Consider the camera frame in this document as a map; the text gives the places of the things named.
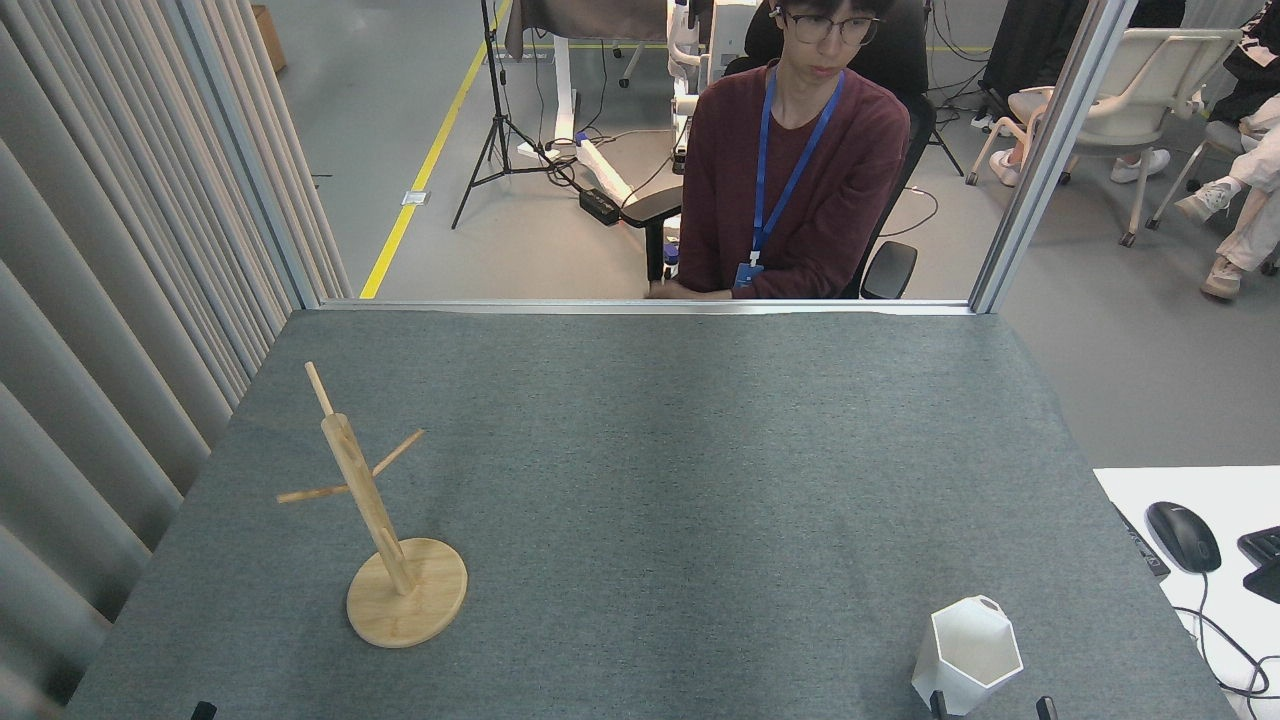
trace white desk leg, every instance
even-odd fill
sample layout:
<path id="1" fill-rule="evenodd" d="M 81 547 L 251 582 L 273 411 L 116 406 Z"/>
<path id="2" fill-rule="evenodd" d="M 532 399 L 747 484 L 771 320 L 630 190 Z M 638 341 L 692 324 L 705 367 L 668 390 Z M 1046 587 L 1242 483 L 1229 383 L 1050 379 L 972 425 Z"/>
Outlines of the white desk leg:
<path id="1" fill-rule="evenodd" d="M 573 137 L 573 105 L 577 91 L 568 74 L 568 38 L 558 35 L 552 36 L 556 51 L 556 97 L 558 108 L 556 110 L 556 137 Z"/>

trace black hair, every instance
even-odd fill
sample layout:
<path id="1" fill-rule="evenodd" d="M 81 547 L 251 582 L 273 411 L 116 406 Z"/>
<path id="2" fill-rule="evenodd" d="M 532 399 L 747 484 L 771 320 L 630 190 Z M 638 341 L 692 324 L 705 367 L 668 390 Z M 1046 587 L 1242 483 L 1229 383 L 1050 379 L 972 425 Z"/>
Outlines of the black hair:
<path id="1" fill-rule="evenodd" d="M 804 8 L 817 15 L 832 17 L 836 10 L 840 10 L 845 3 L 854 6 L 855 10 L 869 10 L 876 14 L 877 18 L 884 17 L 884 12 L 888 10 L 893 0 L 794 0 L 788 3 L 787 0 L 778 0 L 778 5 L 791 10 L 791 5 L 797 8 Z"/>

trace gray floor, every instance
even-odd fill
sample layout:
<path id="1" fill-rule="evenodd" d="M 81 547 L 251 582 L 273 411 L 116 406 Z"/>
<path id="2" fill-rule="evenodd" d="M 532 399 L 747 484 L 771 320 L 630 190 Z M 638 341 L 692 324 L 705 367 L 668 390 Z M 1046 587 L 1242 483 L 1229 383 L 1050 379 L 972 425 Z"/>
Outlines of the gray floor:
<path id="1" fill-rule="evenodd" d="M 316 183 L 358 290 L 480 45 L 479 6 L 474 0 L 273 0 L 270 9 L 289 61 L 280 83 L 312 172 L 332 176 Z M 983 13 L 998 23 L 1000 8 Z M 984 27 L 993 33 L 996 23 Z M 965 42 L 979 44 L 972 35 Z M 549 54 L 549 38 L 539 41 L 538 54 Z M 663 53 L 641 56 L 627 90 L 616 85 L 625 60 L 603 59 L 605 83 L 598 47 L 575 42 L 572 58 L 582 91 L 580 123 L 595 114 L 604 88 L 594 123 L 602 132 L 663 127 L 671 92 Z M 961 74 L 955 61 L 934 58 L 940 79 L 972 72 Z M 541 115 L 543 138 L 552 135 L 554 110 L 549 63 L 548 56 L 506 63 L 503 102 L 529 135 L 539 133 Z M 376 297 L 640 297 L 637 231 L 602 227 L 577 209 L 575 193 L 541 176 L 476 188 L 460 227 L 449 229 L 493 114 L 481 67 L 426 184 L 430 200 L 413 215 Z M 984 140 L 966 120 L 943 131 L 965 165 Z M 1175 150 L 1175 164 L 1197 135 L 1193 124 L 1171 128 L 1166 145 Z M 635 133 L 602 151 L 639 184 L 663 161 L 669 142 L 669 133 Z M 1274 313 L 1280 278 L 1247 277 L 1234 305 L 1201 296 L 1197 286 L 1229 229 L 1221 223 L 1193 227 L 1170 215 L 1157 232 L 1143 231 L 1133 249 L 1120 247 L 1133 186 L 1110 183 L 1106 170 L 1103 160 L 1082 160 L 1073 182 L 1055 193 L 1001 310 L 1057 389 L 1071 432 L 1094 466 L 1280 464 L 1280 387 L 1271 372 L 1280 345 Z M 1148 187 L 1149 209 L 1172 174 Z M 663 170 L 646 191 L 677 182 Z M 920 250 L 909 296 L 965 299 L 1010 191 L 989 172 L 977 187 L 964 186 L 937 147 L 925 151 L 913 182 L 937 196 L 941 208 L 897 238 Z M 931 210 L 928 197 L 904 195 L 887 232 Z"/>

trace wooden mug tree stand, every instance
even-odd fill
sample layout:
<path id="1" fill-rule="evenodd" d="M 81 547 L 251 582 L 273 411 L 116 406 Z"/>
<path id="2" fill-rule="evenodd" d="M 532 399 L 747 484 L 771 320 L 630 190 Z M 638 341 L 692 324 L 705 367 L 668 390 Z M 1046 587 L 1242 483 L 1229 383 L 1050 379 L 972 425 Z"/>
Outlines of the wooden mug tree stand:
<path id="1" fill-rule="evenodd" d="M 306 364 L 325 418 L 320 423 L 346 486 L 285 493 L 279 502 L 351 492 L 378 552 L 356 571 L 347 589 L 347 618 L 356 634 L 379 647 L 410 647 L 431 639 L 458 615 L 467 593 L 467 566 L 448 544 L 430 538 L 401 541 L 374 487 L 374 477 L 422 437 L 417 430 L 372 471 L 351 421 L 334 413 L 315 365 Z"/>

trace black chair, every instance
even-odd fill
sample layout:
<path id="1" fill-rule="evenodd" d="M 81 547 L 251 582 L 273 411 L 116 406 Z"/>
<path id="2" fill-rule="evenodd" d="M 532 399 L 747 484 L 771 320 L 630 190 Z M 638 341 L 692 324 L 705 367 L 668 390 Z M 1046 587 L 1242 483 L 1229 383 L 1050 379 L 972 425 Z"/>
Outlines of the black chair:
<path id="1" fill-rule="evenodd" d="M 768 15 L 769 4 L 762 3 L 746 31 L 746 41 L 742 45 L 746 55 L 730 63 L 724 74 L 759 68 L 782 55 L 782 31 Z M 867 251 L 854 273 L 852 282 L 840 297 L 896 300 L 902 296 L 911 278 L 916 251 L 895 241 L 884 241 L 874 259 L 872 250 L 933 135 L 937 111 L 924 95 L 929 81 L 923 5 L 916 0 L 895 3 L 881 18 L 876 40 L 863 47 L 849 67 L 888 90 L 902 102 L 911 119 L 911 131 L 896 190 L 890 195 L 884 211 L 872 229 L 870 242 L 867 243 Z M 627 224 L 645 231 L 645 258 L 650 282 L 662 278 L 662 223 L 680 213 L 681 191 L 680 187 L 663 190 L 622 209 L 622 219 Z"/>

